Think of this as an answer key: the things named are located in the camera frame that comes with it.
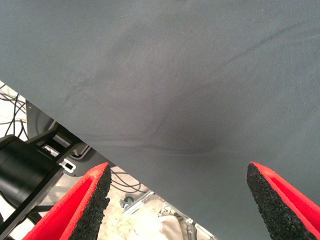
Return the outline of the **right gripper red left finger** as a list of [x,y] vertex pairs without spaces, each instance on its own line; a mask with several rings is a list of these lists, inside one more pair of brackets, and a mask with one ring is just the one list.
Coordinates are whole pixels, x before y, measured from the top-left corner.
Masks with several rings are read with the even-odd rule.
[[91,168],[26,234],[25,240],[96,240],[112,177],[107,162]]

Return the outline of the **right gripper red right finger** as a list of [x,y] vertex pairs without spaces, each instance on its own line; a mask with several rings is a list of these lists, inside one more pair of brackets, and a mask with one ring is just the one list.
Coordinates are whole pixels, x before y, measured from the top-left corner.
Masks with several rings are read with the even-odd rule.
[[252,161],[246,181],[271,239],[320,238],[320,207],[279,174]]

